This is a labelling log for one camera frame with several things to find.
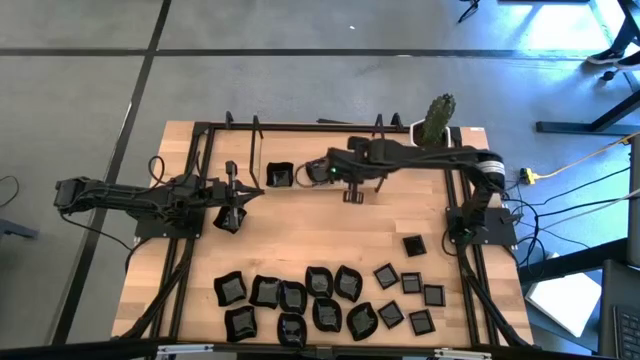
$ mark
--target shoe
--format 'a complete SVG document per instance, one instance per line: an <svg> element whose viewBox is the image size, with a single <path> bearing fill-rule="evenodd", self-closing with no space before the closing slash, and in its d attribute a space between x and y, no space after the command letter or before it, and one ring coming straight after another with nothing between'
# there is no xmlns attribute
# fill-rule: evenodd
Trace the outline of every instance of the shoe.
<svg viewBox="0 0 640 360"><path fill-rule="evenodd" d="M614 51L611 51L610 49L607 49L601 53L589 56L587 58L587 61L592 64L602 65L602 64L609 64L612 62L616 62L622 59L623 56L624 56L624 51L614 52Z"/></svg>
<svg viewBox="0 0 640 360"><path fill-rule="evenodd" d="M640 69L640 51L637 53L627 56L622 60L616 61L614 64L620 70L639 70Z"/></svg>

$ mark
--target gray floor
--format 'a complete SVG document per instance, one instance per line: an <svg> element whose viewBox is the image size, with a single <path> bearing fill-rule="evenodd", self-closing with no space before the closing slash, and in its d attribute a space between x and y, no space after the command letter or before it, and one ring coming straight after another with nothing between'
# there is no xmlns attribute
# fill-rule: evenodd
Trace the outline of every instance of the gray floor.
<svg viewBox="0 0 640 360"><path fill-rule="evenodd" d="M3 0L0 47L144 48L160 4L160 0L109 4ZM456 25L466 6L449 0L174 1L160 47L596 50L607 46L589 5L484 0L476 15ZM615 9L603 13L613 18L612 23L619 21ZM41 231L37 240L5 237L0 244L1 348L48 340L82 234L57 217L51 206L53 187L59 179L104 175L140 64L140 58L0 57L0 176L16 175L22 185L18 198L0 209L0 217ZM265 122L313 122L325 117L371 123L377 113L389 121L397 111L409 123L423 117L431 100L445 92L453 93L458 104L452 124L487 128L491 147L505 156L512 179L523 166L551 172L614 140L533 130L539 120L590 122L631 94L622 76L600 83L602 71L580 61L485 58L156 58L118 181L149 183L146 162L157 152L167 120L220 121L230 110L238 121L257 113ZM638 120L632 114L625 122ZM557 177L522 187L522 196L541 202L624 168L627 152L622 146L615 148ZM11 190L2 184L0 199ZM543 209L626 192L628 173ZM619 204L551 230L595 245L623 236L626 226L626 208ZM104 230L130 241L133 227L126 216L110 212ZM525 225L518 228L522 235L529 230ZM541 239L559 253L580 249L549 234ZM108 338L125 255L119 245L101 239L70 341ZM536 341L543 337L536 336Z"/></svg>

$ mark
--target wooden table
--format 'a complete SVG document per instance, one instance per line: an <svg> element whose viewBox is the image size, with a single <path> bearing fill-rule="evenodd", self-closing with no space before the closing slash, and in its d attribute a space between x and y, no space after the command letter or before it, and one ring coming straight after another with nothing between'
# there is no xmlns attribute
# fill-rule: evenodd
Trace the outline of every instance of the wooden table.
<svg viewBox="0 0 640 360"><path fill-rule="evenodd" d="M165 128L159 155L165 159L165 176L183 172L193 122L172 121ZM482 128L462 128L463 143L487 148ZM436 332L416 337L410 322L388 330L382 321L369 338L354 343L346 324L340 333L323 333L316 329L311 317L313 298L309 298L305 319L308 344L467 347L470 345L461 281L455 258L443 253L440 241L445 230L444 209L447 190L441 170L401 170L389 176L380 193L374 184L363 187L363 205L342 202L344 184L328 189L273 189L265 186L266 164L289 161L294 165L323 156L328 147L346 148L349 135L363 133L264 131L257 144L256 174L266 195L251 201L242 229L235 235L212 225L218 209L207 211L202 237L196 241L188 288L180 324L179 340L220 343L226 341L225 310L247 305L241 301L220 308L213 290L213 279L241 270L248 291L257 274L304 283L307 266L324 266L335 275L340 265L358 270L364 287L358 304L370 301L379 309L395 300L405 316L424 309L420 295L404 295L401 284L382 290L373 271L391 262L396 272L421 272L425 284L440 284L446 289L446 307L429 307ZM408 143L408 134L387 134ZM249 176L249 144L251 131L217 130L207 177L226 179L224 163L234 160L239 179L251 185ZM459 177L456 191L462 203ZM427 254L407 258L402 238L422 234ZM179 249L184 245L181 240ZM113 335L128 330L156 295L168 246L168 239L152 239L131 259ZM524 300L513 259L502 247L485 246L485 262L491 295L509 323L525 340L532 342ZM343 321L354 306L334 294L343 312ZM482 306L477 299L476 316L481 341L487 343ZM173 298L167 301L161 335L166 335L173 309ZM256 308L258 337L247 343L278 344L276 322L280 308Z"/></svg>

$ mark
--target desk leg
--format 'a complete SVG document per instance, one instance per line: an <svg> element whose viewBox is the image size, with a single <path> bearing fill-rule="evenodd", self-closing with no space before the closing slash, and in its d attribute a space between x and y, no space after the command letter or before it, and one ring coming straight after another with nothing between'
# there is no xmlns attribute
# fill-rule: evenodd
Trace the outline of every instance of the desk leg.
<svg viewBox="0 0 640 360"><path fill-rule="evenodd" d="M2 235L12 234L26 238L35 238L38 236L38 232L36 230L29 229L8 220L0 219L0 237Z"/></svg>
<svg viewBox="0 0 640 360"><path fill-rule="evenodd" d="M627 262L627 239L620 239L602 244L590 249L560 256L530 266L518 268L518 276L521 285L533 282L555 279L571 274L581 273L602 267L605 260L612 259L620 263ZM544 266L544 272L536 277Z"/></svg>
<svg viewBox="0 0 640 360"><path fill-rule="evenodd" d="M626 136L640 131L640 126L613 125L640 107L640 91L636 91L591 124L538 121L536 130L543 133Z"/></svg>

